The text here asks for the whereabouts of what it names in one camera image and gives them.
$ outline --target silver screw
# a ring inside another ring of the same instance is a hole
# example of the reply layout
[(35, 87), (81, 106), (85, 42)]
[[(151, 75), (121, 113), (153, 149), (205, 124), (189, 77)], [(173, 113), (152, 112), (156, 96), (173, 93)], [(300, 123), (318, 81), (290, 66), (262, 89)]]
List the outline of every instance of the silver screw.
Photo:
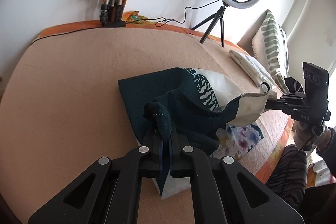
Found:
[(147, 146), (140, 146), (139, 152), (140, 153), (147, 153), (149, 151), (149, 148)]
[(232, 157), (226, 156), (226, 157), (224, 157), (223, 161), (226, 164), (232, 164), (235, 160)]
[(100, 164), (100, 165), (105, 165), (105, 164), (108, 164), (109, 163), (109, 158), (107, 158), (107, 157), (102, 157), (102, 158), (100, 158), (99, 160), (98, 160), (98, 163)]
[(191, 152), (194, 151), (194, 149), (193, 149), (192, 146), (187, 145), (183, 148), (183, 151), (186, 152), (186, 153), (191, 153)]

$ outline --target orange floral sheet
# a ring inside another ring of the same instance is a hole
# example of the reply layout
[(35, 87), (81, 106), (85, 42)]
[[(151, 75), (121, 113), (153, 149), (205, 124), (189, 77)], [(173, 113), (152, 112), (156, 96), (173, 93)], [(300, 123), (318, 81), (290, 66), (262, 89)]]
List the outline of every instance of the orange floral sheet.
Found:
[[(78, 31), (78, 30), (84, 30), (84, 29), (90, 29), (90, 28), (99, 28), (101, 27), (101, 24), (98, 20), (92, 20), (92, 21), (83, 21), (83, 22), (74, 22), (74, 23), (68, 23), (68, 24), (63, 24), (63, 25), (58, 25), (58, 26), (53, 26), (50, 28), (44, 29), (38, 37), (47, 37), (50, 35), (55, 35), (55, 34), (61, 34), (61, 33), (68, 33), (68, 32), (73, 32), (73, 31)], [(193, 31), (190, 29), (182, 28), (182, 27), (177, 27), (173, 25), (164, 25), (162, 27), (157, 27), (153, 22), (145, 21), (142, 24), (135, 24), (135, 23), (130, 23), (126, 25), (127, 28), (144, 28), (144, 29), (158, 29), (158, 30), (168, 30), (168, 31), (173, 31), (173, 32), (179, 32), (179, 33), (188, 33), (195, 35), (197, 37), (202, 37), (203, 33), (198, 32), (198, 31)], [(217, 42), (221, 42), (221, 39), (219, 37), (215, 37), (213, 35), (209, 35), (209, 38), (212, 40), (215, 40)], [(240, 50), (242, 50), (238, 45), (231, 43), (230, 41), (225, 40), (225, 44), (236, 47)], [(288, 117), (288, 122), (285, 126), (285, 129), (283, 130), (283, 133), (274, 148), (273, 152), (269, 156), (268, 160), (265, 162), (265, 164), (261, 167), (261, 169), (256, 173), (256, 177), (263, 183), (266, 183), (268, 178), (271, 176), (273, 170), (275, 169), (281, 154), (286, 146), (287, 140), (289, 138), (290, 132), (292, 130), (294, 121)]]

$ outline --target bed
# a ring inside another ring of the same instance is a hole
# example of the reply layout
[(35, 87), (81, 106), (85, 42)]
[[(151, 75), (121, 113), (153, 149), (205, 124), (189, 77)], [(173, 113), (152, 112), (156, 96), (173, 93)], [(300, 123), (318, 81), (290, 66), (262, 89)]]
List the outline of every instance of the bed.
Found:
[[(229, 57), (246, 52), (201, 33), (165, 25), (97, 28), (78, 22), (41, 32), (19, 61), (0, 104), (0, 193), (21, 223), (101, 156), (137, 146), (117, 80), (172, 67), (227, 75), (246, 92), (258, 88)], [(266, 182), (293, 121), (270, 110), (258, 120), (264, 139), (242, 160)], [(144, 179), (138, 223), (193, 223), (191, 191), (161, 200)]]

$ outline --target floral print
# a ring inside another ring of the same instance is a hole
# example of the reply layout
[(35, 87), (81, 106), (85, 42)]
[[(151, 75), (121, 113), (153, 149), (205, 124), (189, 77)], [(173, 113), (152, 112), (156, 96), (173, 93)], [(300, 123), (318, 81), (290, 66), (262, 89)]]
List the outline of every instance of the floral print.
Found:
[(253, 124), (246, 127), (218, 128), (216, 136), (219, 147), (211, 156), (218, 159), (231, 156), (236, 160), (244, 157), (263, 138), (260, 128)]

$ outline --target folded white towel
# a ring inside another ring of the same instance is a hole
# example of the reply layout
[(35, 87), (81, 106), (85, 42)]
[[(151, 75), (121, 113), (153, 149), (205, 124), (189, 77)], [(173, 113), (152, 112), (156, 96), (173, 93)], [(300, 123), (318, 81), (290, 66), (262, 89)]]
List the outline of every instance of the folded white towel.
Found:
[[(253, 80), (259, 88), (261, 83), (266, 82), (272, 89), (277, 86), (267, 70), (252, 56), (247, 56), (241, 52), (229, 51), (231, 58), (244, 70), (244, 72)], [(289, 93), (289, 90), (281, 90), (283, 93)]]

